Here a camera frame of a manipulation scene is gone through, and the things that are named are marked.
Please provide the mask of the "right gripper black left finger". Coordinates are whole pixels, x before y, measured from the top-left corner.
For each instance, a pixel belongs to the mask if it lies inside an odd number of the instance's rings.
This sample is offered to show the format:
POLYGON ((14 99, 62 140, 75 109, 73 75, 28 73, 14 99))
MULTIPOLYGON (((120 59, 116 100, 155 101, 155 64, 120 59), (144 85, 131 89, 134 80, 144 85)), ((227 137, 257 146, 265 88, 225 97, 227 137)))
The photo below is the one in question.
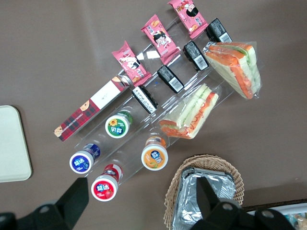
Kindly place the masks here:
POLYGON ((0 214, 2 230, 71 230, 89 203, 88 180, 78 178, 54 204, 44 204, 17 219, 12 212, 0 214))

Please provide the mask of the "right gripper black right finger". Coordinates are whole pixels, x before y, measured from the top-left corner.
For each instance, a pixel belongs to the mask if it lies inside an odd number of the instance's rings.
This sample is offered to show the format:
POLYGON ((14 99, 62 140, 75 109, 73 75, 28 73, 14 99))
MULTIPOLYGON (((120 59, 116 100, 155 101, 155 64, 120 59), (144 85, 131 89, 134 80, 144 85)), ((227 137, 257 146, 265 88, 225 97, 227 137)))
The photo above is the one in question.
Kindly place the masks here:
POLYGON ((280 212, 261 208, 249 214, 233 199, 219 199, 205 177, 197 179, 197 204, 202 214, 193 230, 293 230, 280 212))

